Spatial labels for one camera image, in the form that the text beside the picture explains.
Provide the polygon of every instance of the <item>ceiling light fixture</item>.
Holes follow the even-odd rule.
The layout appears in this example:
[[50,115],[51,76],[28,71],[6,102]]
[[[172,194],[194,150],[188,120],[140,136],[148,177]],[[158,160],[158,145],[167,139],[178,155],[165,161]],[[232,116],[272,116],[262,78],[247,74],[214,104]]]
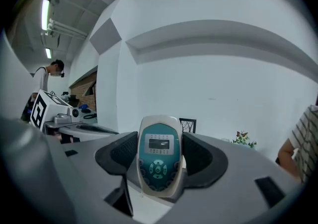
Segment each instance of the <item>ceiling light fixture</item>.
[[46,52],[46,56],[49,58],[49,59],[51,59],[52,57],[51,57],[51,50],[49,49],[49,48],[46,48],[45,49],[45,52]]
[[43,0],[42,2],[42,29],[48,29],[48,15],[49,15],[50,0]]

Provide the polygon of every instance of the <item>black cable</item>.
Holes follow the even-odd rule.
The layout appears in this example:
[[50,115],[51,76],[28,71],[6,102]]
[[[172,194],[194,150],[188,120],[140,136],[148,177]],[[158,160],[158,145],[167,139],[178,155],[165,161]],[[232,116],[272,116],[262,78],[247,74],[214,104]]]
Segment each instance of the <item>black cable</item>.
[[83,118],[84,119],[93,119],[95,117],[97,117],[97,114],[85,115]]

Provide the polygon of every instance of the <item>picture frame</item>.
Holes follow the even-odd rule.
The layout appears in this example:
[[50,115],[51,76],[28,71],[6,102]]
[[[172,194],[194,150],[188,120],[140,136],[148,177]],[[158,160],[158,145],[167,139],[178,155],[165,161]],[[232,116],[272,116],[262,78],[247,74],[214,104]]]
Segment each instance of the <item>picture frame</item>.
[[186,118],[179,118],[179,120],[180,124],[182,125],[182,132],[195,133],[197,120]]

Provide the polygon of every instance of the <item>blue object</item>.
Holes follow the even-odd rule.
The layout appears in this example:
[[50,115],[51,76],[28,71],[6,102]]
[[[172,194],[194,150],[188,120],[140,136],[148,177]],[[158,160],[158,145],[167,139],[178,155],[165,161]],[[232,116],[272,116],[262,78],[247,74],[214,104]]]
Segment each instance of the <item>blue object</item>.
[[82,106],[79,106],[79,109],[82,109],[82,108],[88,108],[88,105],[87,104],[84,104]]
[[151,125],[143,130],[139,147],[139,166],[145,183],[154,191],[166,189],[179,169],[177,131],[164,124]]

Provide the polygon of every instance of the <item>white device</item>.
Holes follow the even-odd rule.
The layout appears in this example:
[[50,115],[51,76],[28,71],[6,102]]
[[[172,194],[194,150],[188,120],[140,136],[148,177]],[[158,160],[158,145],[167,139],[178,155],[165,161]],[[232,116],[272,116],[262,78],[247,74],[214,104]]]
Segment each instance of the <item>white device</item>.
[[137,172],[141,189],[156,197],[172,196],[182,174],[182,126],[171,116],[143,118],[138,135]]
[[76,107],[69,107],[67,115],[71,117],[72,123],[78,123],[80,121],[80,112]]

